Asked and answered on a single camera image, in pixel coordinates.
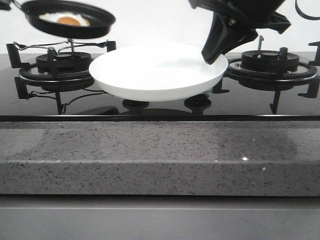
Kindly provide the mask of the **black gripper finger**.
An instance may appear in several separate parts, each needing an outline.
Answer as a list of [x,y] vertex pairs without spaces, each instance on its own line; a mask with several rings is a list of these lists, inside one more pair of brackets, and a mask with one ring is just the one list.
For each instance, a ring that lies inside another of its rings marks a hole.
[[220,40],[220,54],[226,54],[231,50],[254,41],[258,37],[255,29],[237,26],[222,26]]
[[231,18],[214,12],[207,40],[201,51],[204,61],[212,65],[221,54],[226,54],[234,44],[234,26]]

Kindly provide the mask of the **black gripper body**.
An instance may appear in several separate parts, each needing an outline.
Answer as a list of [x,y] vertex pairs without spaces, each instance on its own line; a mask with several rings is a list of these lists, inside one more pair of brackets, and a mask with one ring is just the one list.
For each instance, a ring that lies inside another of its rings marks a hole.
[[249,29],[272,29],[279,34],[291,23],[277,9],[283,0],[190,0],[190,6],[210,10]]

